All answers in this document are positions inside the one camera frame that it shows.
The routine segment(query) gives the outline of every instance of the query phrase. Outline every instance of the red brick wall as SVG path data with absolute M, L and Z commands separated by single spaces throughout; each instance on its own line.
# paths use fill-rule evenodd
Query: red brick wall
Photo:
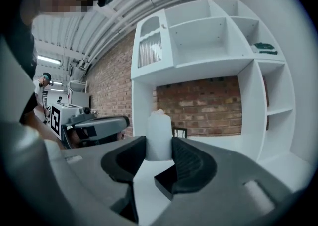
M 135 31 L 128 34 L 88 72 L 88 92 L 92 109 L 99 116 L 126 115 L 131 125 L 124 134 L 133 135 L 131 113 L 131 58 Z
M 173 126 L 188 128 L 189 136 L 241 133 L 241 99 L 236 76 L 157 87 L 155 101 L 157 108 L 171 117 Z

